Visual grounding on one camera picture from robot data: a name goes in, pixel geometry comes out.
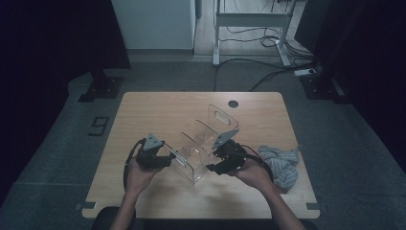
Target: forearm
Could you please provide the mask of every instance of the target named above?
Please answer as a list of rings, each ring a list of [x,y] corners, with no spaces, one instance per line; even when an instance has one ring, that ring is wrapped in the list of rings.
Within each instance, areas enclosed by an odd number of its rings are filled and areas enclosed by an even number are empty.
[[[271,209],[272,216],[281,230],[284,229],[305,229],[289,206],[284,202],[276,186],[271,184],[259,190]]]
[[[137,203],[137,195],[125,194],[123,196],[122,204],[119,212],[114,218],[110,230],[123,230],[127,229],[134,216],[135,204]]]

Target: gray cloth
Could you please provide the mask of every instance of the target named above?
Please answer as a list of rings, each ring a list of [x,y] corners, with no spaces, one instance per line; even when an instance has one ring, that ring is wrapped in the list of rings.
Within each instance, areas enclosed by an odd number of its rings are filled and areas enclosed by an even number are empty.
[[[271,168],[274,175],[274,183],[286,190],[290,190],[298,179],[299,148],[292,150],[280,150],[267,146],[260,146],[259,153],[265,163]]]

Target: clear acrylic box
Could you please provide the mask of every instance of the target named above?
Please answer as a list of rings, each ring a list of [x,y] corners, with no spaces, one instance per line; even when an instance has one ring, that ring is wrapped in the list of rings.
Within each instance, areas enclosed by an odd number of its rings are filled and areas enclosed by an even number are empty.
[[[233,138],[238,132],[238,122],[218,107],[210,104],[208,121],[194,122],[194,135],[181,133],[181,147],[172,150],[176,158],[171,165],[184,175],[191,184],[195,184],[207,171],[206,165],[218,161],[213,151]]]

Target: wooden table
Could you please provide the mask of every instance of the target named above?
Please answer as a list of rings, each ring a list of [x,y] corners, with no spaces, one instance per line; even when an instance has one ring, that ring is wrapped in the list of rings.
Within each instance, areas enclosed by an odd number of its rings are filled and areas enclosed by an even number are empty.
[[[231,108],[228,102],[238,102]],[[124,194],[124,161],[133,145],[153,133],[176,149],[180,133],[194,134],[194,120],[207,120],[213,104],[239,123],[235,140],[257,150],[260,145],[291,150],[297,147],[295,134],[280,93],[224,92],[130,92],[123,97],[109,134],[101,162],[83,208],[94,218],[106,206],[120,206]],[[300,219],[316,219],[320,211],[307,209],[317,201],[300,155],[299,178],[282,195]],[[137,218],[144,219],[269,219],[271,213],[263,196],[228,175],[207,172],[194,186],[173,168],[155,175],[140,195]]]

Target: small black object on floor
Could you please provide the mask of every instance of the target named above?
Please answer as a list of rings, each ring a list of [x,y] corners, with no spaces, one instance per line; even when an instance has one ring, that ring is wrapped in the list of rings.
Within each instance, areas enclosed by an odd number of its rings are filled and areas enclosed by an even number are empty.
[[[95,99],[115,99],[123,84],[123,77],[107,78],[105,87],[97,87],[95,81],[90,84],[87,92],[78,99],[79,103],[92,103]]]
[[[302,86],[310,100],[334,100],[337,104],[349,104],[348,92],[336,78],[302,77]]]

